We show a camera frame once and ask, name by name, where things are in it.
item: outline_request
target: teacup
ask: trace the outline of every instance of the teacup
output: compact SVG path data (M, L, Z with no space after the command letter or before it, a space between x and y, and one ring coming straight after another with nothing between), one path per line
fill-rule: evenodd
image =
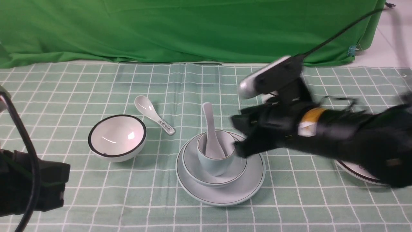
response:
M219 144L222 146L225 153L225 157L221 159L213 159L206 156L207 133L202 134L197 140L197 156L200 164L202 165L202 168L212 176L220 176L224 174L235 158L235 149L233 146L235 138L223 130L216 130L216 135Z

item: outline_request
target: plate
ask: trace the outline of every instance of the plate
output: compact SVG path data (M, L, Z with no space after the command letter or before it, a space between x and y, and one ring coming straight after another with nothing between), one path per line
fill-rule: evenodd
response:
M343 170L345 170L347 173L350 175L373 185L386 185L382 183L379 179L371 175L368 171L366 171L362 166L354 164L354 163L349 163L349 162L344 162L344 161L338 161L335 160L335 163L341 167Z
M193 138L183 149L183 167L199 184L210 187L221 187L240 178L246 171L247 159L236 156L227 171L220 176L212 176L201 166L197 156L197 139Z
M239 135L230 133L238 140ZM244 174L223 187L213 188L196 182L183 166L183 150L180 150L176 159L176 175L182 188L194 199L211 206L233 206L249 200L259 191L265 179L265 161L261 154L248 157L248 164Z

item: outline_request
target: green backdrop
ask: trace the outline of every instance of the green backdrop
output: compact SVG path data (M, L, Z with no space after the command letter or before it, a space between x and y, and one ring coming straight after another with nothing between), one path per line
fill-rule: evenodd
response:
M0 68L75 59L266 63L304 52L385 0L0 0ZM311 55L351 62L380 14Z

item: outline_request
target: white spoon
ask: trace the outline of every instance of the white spoon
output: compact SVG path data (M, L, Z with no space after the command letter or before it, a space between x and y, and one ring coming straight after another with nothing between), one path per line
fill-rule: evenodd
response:
M207 126L207 140L206 140L206 151L205 154L209 158L221 159L226 157L223 151L218 137L216 136L215 122L213 120L213 108L212 104L209 102L203 103L203 112L206 117Z
M136 106L137 110L140 111L144 116L152 119L157 124L159 124L168 135L173 135L175 133L175 129L173 129L169 124L167 124L163 119L159 117L159 115L156 113L155 108L153 107L153 104L147 97L142 95L137 96L134 100L134 105Z

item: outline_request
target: spoon in cup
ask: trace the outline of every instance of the spoon in cup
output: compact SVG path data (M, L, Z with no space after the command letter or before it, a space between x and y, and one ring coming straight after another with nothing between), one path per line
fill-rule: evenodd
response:
M205 113L206 126L207 126L207 139L206 139L205 154L209 158L222 159L226 157L226 155L216 135L215 122L213 120L212 104L209 102L203 103L203 112Z

